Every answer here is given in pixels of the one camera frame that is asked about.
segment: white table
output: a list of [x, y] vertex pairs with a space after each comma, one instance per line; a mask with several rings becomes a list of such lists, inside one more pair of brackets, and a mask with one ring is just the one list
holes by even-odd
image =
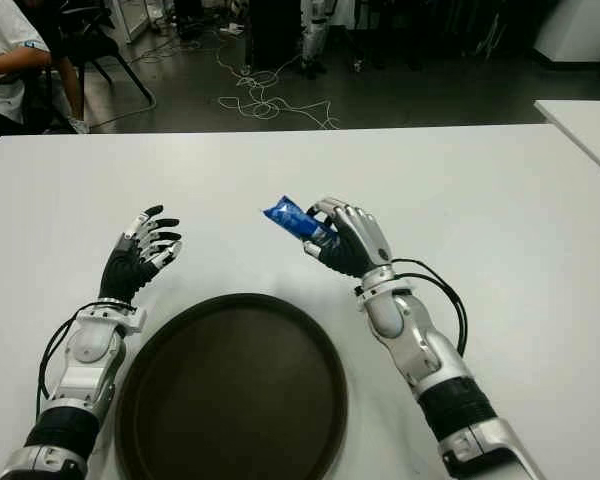
[[536, 108], [600, 165], [600, 102], [538, 100]]
[[[2, 139], [0, 467], [31, 427], [49, 335], [94, 298], [123, 226], [162, 202], [183, 219], [186, 245], [136, 298], [150, 309], [143, 341], [216, 295], [290, 301], [324, 327], [346, 370], [333, 477], [441, 478], [419, 407], [356, 310], [355, 282], [305, 257], [260, 212], [282, 194], [308, 205], [329, 193], [375, 213], [396, 255], [430, 262], [462, 295], [467, 361], [548, 478], [600, 478], [594, 167], [551, 125]], [[416, 293], [455, 337], [446, 299]], [[118, 478], [107, 445], [91, 467]]]

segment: white shirt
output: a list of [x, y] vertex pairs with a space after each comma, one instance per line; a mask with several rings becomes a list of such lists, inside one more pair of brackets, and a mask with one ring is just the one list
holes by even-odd
[[[0, 55], [18, 47], [49, 51], [35, 28], [29, 23], [13, 0], [0, 0]], [[0, 114], [22, 123], [24, 84], [0, 85]]]

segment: person's arm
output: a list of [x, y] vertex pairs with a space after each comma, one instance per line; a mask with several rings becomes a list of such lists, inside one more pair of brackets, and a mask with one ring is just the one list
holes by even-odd
[[60, 74], [64, 93], [71, 106], [71, 115], [77, 120], [84, 120], [82, 92], [71, 60], [68, 57], [53, 60], [53, 66]]
[[49, 52], [31, 47], [18, 47], [9, 53], [0, 55], [0, 75], [28, 68], [44, 67], [50, 63]]

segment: black rubber grip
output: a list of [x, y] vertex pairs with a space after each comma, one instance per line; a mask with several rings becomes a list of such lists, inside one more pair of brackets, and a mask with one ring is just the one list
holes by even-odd
[[438, 441], [474, 423], [496, 417], [489, 399], [473, 378], [445, 380], [418, 399], [427, 423]]
[[93, 414], [79, 408], [56, 407], [42, 412], [24, 446], [65, 448], [80, 455], [86, 462], [99, 430], [100, 423]]

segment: chair leg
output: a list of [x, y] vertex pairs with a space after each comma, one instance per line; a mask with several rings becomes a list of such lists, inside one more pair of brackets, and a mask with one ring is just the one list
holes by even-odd
[[118, 60], [118, 62], [120, 62], [120, 65], [122, 65], [122, 68], [124, 68], [125, 72], [127, 72], [127, 75], [129, 75], [129, 77], [131, 78], [131, 80], [133, 80], [133, 83], [136, 84], [136, 86], [140, 89], [140, 91], [145, 96], [145, 98], [147, 100], [149, 100], [149, 103], [152, 103], [153, 102], [153, 97], [149, 93], [149, 90], [146, 89], [146, 87], [142, 84], [142, 82], [136, 76], [136, 74], [133, 73], [133, 70], [131, 70], [131, 68], [129, 67], [129, 65], [127, 64], [127, 62], [124, 61], [124, 58], [122, 58], [122, 56], [119, 53], [116, 53], [114, 55], [114, 57]]
[[98, 72], [100, 72], [100, 75], [103, 76], [103, 78], [107, 81], [107, 83], [109, 85], [113, 84], [113, 81], [111, 80], [111, 77], [109, 76], [109, 74], [100, 66], [100, 64], [98, 62], [96, 62], [95, 60], [91, 60], [91, 63], [93, 63], [93, 66], [96, 67], [96, 70], [98, 70]]
[[80, 93], [82, 93], [82, 110], [84, 111], [84, 63], [78, 66], [78, 82], [80, 83]]

